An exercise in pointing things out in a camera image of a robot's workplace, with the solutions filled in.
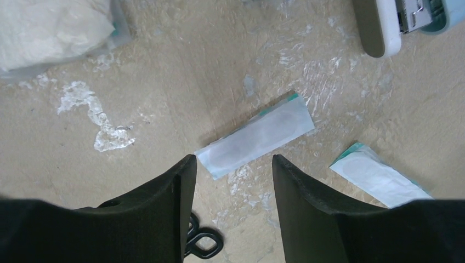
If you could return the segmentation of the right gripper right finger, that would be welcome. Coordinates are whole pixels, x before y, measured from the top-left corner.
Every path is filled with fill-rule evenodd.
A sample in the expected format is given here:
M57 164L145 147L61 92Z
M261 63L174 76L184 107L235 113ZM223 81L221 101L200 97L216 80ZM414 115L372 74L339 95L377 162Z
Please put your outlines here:
M464 262L464 201L393 209L347 196L282 155L272 161L286 262Z

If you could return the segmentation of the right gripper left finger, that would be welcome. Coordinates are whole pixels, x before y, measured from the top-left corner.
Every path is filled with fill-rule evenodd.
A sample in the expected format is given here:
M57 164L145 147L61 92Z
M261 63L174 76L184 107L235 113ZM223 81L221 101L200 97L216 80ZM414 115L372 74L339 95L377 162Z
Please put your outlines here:
M1 200L1 262L182 262L196 184L187 155L96 208Z

